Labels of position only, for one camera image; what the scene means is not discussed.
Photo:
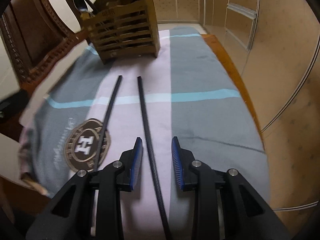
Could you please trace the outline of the grey pink striped cloth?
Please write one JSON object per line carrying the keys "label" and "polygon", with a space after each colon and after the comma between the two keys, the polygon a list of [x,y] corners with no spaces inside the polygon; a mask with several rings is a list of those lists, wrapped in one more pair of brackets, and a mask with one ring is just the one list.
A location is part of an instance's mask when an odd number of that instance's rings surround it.
{"label": "grey pink striped cloth", "polygon": [[157,173],[170,230],[191,236],[192,192],[178,189],[171,140],[222,172],[237,169],[264,198],[270,198],[267,156],[255,122],[217,56],[193,28],[159,32],[158,56],[127,57],[103,63],[93,46],[69,67],[44,96],[20,137],[20,174],[53,197],[74,171],[66,159],[94,151],[95,139],[80,135],[86,125],[102,125],[112,90],[123,78],[108,123],[102,165],[118,160],[144,137],[138,82],[143,81]]}

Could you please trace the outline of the tan lower kitchen cabinets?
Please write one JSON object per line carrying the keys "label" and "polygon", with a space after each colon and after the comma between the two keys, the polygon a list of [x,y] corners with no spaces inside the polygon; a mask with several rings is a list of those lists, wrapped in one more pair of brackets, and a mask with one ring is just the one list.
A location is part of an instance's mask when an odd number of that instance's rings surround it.
{"label": "tan lower kitchen cabinets", "polygon": [[271,205],[319,200],[319,22],[306,0],[155,0],[159,23],[197,23],[233,61],[268,154]]}

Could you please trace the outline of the brown wooden utensil holder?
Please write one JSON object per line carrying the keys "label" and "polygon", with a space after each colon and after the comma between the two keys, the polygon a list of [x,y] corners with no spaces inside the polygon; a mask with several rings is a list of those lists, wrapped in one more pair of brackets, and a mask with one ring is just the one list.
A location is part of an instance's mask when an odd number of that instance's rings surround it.
{"label": "brown wooden utensil holder", "polygon": [[153,0],[95,0],[98,13],[80,13],[81,27],[103,63],[160,50]]}

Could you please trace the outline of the metal spoon in holder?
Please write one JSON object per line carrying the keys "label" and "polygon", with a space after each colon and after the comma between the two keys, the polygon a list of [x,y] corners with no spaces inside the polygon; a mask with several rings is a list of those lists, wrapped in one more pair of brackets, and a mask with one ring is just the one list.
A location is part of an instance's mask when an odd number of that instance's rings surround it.
{"label": "metal spoon in holder", "polygon": [[73,3],[80,13],[88,12],[87,0],[73,0]]}

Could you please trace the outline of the carved wooden chair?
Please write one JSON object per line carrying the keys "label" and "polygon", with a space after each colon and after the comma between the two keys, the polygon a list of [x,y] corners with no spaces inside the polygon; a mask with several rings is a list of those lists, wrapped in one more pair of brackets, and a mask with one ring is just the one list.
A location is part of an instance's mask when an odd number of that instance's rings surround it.
{"label": "carved wooden chair", "polygon": [[[1,38],[9,54],[20,90],[1,102],[1,134],[18,142],[23,126],[19,119],[37,86],[53,67],[80,42],[84,31],[74,33],[63,23],[49,0],[1,0]],[[217,55],[249,109],[262,139],[260,125],[248,91],[231,58],[212,34],[201,35]],[[1,176],[1,207],[13,222],[13,211],[35,217],[49,198],[33,187],[18,185]]]}

